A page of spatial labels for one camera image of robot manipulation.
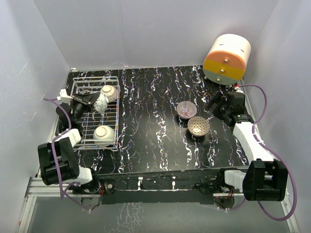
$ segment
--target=small decorative bowl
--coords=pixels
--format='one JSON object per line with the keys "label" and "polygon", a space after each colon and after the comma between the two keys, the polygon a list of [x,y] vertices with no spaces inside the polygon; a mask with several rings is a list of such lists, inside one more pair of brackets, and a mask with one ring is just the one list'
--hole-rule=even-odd
{"label": "small decorative bowl", "polygon": [[108,98],[104,94],[100,94],[96,102],[94,103],[94,108],[96,109],[97,112],[100,114],[104,114],[106,109],[108,108]]}
{"label": "small decorative bowl", "polygon": [[177,114],[182,119],[190,119],[196,115],[196,106],[190,101],[182,101],[177,105]]}
{"label": "small decorative bowl", "polygon": [[188,121],[189,132],[196,137],[202,137],[209,131],[209,123],[200,116],[195,116]]}
{"label": "small decorative bowl", "polygon": [[96,128],[93,134],[94,143],[100,147],[107,147],[114,143],[116,132],[109,126],[102,125]]}
{"label": "small decorative bowl", "polygon": [[109,103],[117,100],[118,90],[114,86],[105,85],[101,89],[101,93],[107,96]]}

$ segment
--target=black tabletop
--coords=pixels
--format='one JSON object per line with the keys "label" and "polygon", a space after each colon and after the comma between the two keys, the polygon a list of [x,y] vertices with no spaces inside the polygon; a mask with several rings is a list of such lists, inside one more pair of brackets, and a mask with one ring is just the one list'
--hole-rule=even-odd
{"label": "black tabletop", "polygon": [[[119,151],[79,150],[80,165],[98,174],[246,166],[247,158],[230,129],[206,110],[216,91],[229,88],[204,80],[200,66],[72,72],[75,77],[117,76],[120,82]],[[210,131],[193,137],[176,114],[189,100]]]}

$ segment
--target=white bowl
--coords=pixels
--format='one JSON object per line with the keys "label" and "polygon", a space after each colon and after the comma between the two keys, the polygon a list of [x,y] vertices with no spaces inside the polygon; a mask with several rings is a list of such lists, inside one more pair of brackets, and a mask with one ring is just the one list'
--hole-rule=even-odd
{"label": "white bowl", "polygon": [[93,134],[94,143],[100,147],[107,147],[115,142],[116,132],[109,126],[96,128]]}
{"label": "white bowl", "polygon": [[109,103],[117,100],[118,90],[114,86],[105,85],[101,89],[101,93],[108,97]]}
{"label": "white bowl", "polygon": [[104,112],[108,108],[108,103],[109,103],[109,100],[107,96],[101,93],[98,99],[96,100],[96,102],[94,103],[94,108],[100,114],[104,114]]}

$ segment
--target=orange and white cylinder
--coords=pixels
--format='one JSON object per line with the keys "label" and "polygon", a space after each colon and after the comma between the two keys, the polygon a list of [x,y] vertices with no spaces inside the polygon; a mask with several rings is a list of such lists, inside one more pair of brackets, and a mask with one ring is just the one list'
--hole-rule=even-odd
{"label": "orange and white cylinder", "polygon": [[219,36],[203,63],[208,79],[222,85],[235,84],[243,77],[251,45],[244,37],[234,34]]}

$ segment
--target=rack wire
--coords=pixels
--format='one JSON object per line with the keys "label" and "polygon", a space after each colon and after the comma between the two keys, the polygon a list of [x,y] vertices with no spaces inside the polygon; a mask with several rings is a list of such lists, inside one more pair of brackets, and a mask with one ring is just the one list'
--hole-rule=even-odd
{"label": "rack wire", "polygon": [[[73,78],[71,94],[91,94],[99,92],[103,86],[114,86],[118,91],[117,100],[108,104],[108,108],[102,115],[95,109],[92,112],[84,113],[79,120],[83,127],[82,140],[74,147],[75,150],[111,150],[118,151],[118,129],[119,129],[119,100],[120,100],[120,85],[118,77],[82,77]],[[111,143],[109,146],[101,146],[96,142],[103,140],[93,139],[94,131],[101,125],[110,126],[115,131],[114,140],[108,140]]]}

